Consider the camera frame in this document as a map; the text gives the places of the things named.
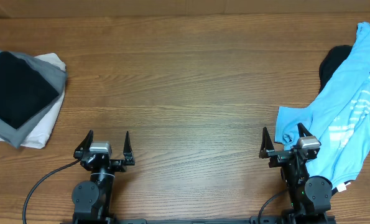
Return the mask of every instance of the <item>wood grain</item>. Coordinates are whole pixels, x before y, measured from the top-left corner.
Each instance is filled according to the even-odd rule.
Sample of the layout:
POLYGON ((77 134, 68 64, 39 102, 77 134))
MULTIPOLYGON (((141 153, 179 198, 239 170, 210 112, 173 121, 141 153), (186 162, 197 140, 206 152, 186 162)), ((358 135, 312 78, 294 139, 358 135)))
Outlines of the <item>wood grain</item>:
POLYGON ((0 0, 0 18, 370 12, 370 0, 0 0))
MULTIPOLYGON (((42 150, 0 142, 0 223, 21 223, 24 199, 46 173, 73 160, 89 129, 121 156, 131 133, 137 164, 117 175, 119 218, 246 218, 284 188, 259 159, 262 128, 279 106, 316 97, 318 68, 352 44, 370 13, 0 20, 0 49, 55 52, 67 64, 65 101, 42 150)), ((35 191, 28 223, 73 213, 71 192, 89 173, 71 167, 35 191)), ((370 154, 335 195, 338 223, 370 223, 370 154)), ((277 199, 266 214, 288 208, 277 199)))

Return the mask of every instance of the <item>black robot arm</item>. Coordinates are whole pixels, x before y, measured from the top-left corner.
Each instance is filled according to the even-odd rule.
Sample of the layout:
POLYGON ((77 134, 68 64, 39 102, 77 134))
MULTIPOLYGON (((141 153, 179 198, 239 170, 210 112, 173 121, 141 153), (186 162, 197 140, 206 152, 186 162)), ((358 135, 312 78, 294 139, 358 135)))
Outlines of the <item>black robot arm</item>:
POLYGON ((108 141, 93 141, 93 131, 89 131, 75 149, 74 158, 80 160, 81 166, 86 170, 91 171, 91 178, 79 183, 73 190, 73 224, 115 222, 114 215, 109 211, 115 172, 125 172, 126 166, 135 165, 128 132, 124 143, 124 159, 110 159, 111 153, 108 141))
POLYGON ((317 157, 320 142, 301 123, 298 124, 298 130, 300 138, 291 150, 276 151, 267 128, 264 128, 259 151, 260 158, 269 158, 269 167, 281 167, 282 178, 292 202, 291 209, 282 211, 278 216, 247 219, 159 221, 117 220, 110 214, 114 173, 125 172, 126 166, 135 165, 129 134, 127 132, 124 143, 124 159, 116 160, 110 158, 110 143, 94 142, 93 132, 89 131, 87 137, 75 149, 74 158, 78 159, 86 170, 91 171, 91 178, 79 183, 73 190, 75 211, 73 221, 67 224, 335 224, 335 218, 326 215, 326 211, 331 208, 330 181, 324 177, 310 177, 306 168, 306 163, 317 157))
POLYGON ((266 128, 262 133, 260 158, 269 158, 269 167, 281 167, 282 178, 287 185, 292 209, 282 211, 277 223, 336 223, 326 212, 331 209, 332 184, 324 177, 310 177, 306 163, 316 159, 320 141, 298 124, 300 138, 288 151, 275 151, 266 128))

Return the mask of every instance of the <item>light blue shirt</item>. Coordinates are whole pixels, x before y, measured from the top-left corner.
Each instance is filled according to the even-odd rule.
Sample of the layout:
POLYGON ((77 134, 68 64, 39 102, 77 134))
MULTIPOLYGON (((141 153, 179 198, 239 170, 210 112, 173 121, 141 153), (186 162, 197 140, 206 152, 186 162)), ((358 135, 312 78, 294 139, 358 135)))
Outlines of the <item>light blue shirt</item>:
POLYGON ((298 138, 297 123, 321 142, 310 176, 326 177, 333 188, 355 180, 370 151, 370 24, 358 24, 356 42, 323 91, 306 108, 280 107, 275 141, 290 149, 298 138))

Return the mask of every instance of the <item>black cloth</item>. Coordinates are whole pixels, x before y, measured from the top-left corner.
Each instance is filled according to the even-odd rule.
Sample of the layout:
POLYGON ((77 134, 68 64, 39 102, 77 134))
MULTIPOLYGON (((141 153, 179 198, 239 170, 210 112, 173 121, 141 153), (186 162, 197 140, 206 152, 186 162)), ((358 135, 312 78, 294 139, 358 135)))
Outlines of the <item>black cloth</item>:
POLYGON ((57 96, 55 88, 23 59, 0 53, 0 119, 17 129, 57 96))
POLYGON ((333 76, 335 70, 348 58, 351 53, 352 46, 342 45, 333 47, 322 61, 319 68, 320 89, 319 93, 324 89, 327 82, 333 76))

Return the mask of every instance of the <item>black cable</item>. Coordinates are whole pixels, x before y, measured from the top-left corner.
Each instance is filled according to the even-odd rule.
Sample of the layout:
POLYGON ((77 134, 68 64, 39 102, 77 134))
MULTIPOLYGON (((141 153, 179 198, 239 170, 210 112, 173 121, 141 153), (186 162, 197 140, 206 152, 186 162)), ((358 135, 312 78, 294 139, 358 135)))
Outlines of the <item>black cable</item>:
POLYGON ((43 178, 41 178, 35 185, 34 187, 31 189, 31 191, 29 192, 27 198, 25 199, 25 202, 24 202, 24 205, 23 205, 23 214, 22 214, 22 219, 23 219, 23 224, 27 224, 26 220, 25 220, 25 211, 27 209, 27 204, 29 203, 29 200, 30 200, 30 197, 31 195, 33 194, 33 192, 35 191, 35 189, 48 177, 50 177, 52 174, 55 174, 61 170, 64 170, 66 169, 67 167, 71 167, 72 165, 76 164, 77 162, 79 162, 80 160, 77 160, 77 161, 74 161, 72 162, 71 164, 67 164, 59 169, 55 169, 54 171, 50 172, 49 174, 45 175, 43 178))
POLYGON ((265 202, 265 204, 261 207, 259 213, 258 213, 258 224, 261 224, 261 216, 262 216, 262 212, 264 211, 266 205, 268 205, 269 203, 271 203, 271 201, 275 200, 277 197, 280 197, 281 195, 285 194, 287 192, 288 189, 285 189, 275 195, 273 195, 273 197, 271 197, 269 200, 267 200, 265 202))

